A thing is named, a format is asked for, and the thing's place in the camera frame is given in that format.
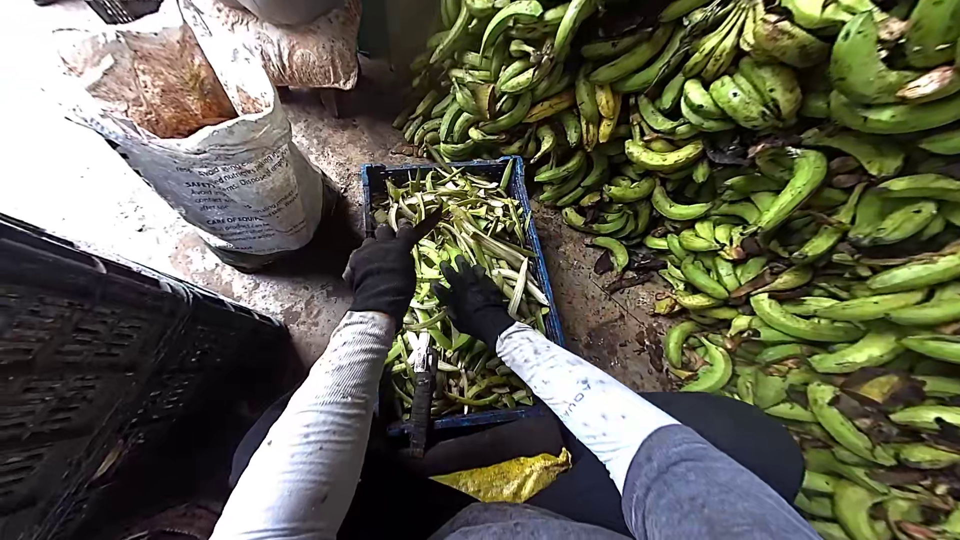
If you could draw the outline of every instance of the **knife handle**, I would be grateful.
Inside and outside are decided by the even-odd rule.
[[[433,375],[417,373],[414,385],[414,401],[410,406],[410,450],[414,457],[423,457],[426,451],[427,432],[430,428],[430,406],[433,404]]]

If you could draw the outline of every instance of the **gloved hand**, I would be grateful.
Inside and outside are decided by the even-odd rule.
[[[380,311],[394,318],[400,329],[403,315],[417,287],[417,271],[410,250],[416,243],[412,227],[400,227],[394,235],[389,225],[380,225],[363,245],[350,254],[344,281],[353,289],[348,311]]]
[[[456,271],[446,262],[441,263],[450,288],[433,283],[433,293],[442,304],[450,322],[458,331],[478,337],[491,351],[496,350],[496,338],[515,322],[507,311],[507,297],[485,274],[483,266],[470,266],[464,256],[456,258]]]

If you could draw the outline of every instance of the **yellow bag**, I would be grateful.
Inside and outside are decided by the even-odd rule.
[[[523,503],[570,468],[570,452],[517,457],[490,467],[470,469],[431,479],[463,491],[484,503]]]

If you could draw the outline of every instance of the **arm sleeve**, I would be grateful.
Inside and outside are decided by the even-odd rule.
[[[600,459],[620,493],[644,439],[658,428],[679,424],[527,325],[514,323],[501,333],[496,353]]]
[[[622,505],[636,538],[820,538],[773,488],[685,426],[643,441]]]
[[[348,312],[253,454],[214,540],[335,538],[360,478],[394,322]]]

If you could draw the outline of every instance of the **concrete floor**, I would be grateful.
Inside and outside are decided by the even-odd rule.
[[[75,17],[92,14],[76,0],[69,7]],[[5,50],[23,52],[0,61],[5,73],[21,74],[0,96],[6,98],[7,133],[15,134],[4,142],[5,154],[18,157],[8,161],[0,184],[0,212],[272,314],[289,327],[301,359],[312,363],[349,305],[338,266],[359,240],[360,165],[409,160],[390,153],[401,141],[390,122],[402,86],[389,69],[363,62],[357,88],[341,95],[340,118],[320,104],[314,91],[282,94],[294,141],[342,188],[345,216],[322,226],[306,253],[249,275],[217,259],[97,134],[64,120],[50,103],[43,89],[50,87],[54,59],[42,36],[64,19],[27,0],[8,9],[13,13],[0,23],[8,25],[0,28],[0,39],[10,41]],[[585,246],[583,234],[566,227],[551,209],[537,208],[536,224],[569,349],[636,390],[663,389],[660,335],[668,322],[648,314],[661,285],[648,283],[610,296],[602,289],[610,278],[592,273],[599,251]]]

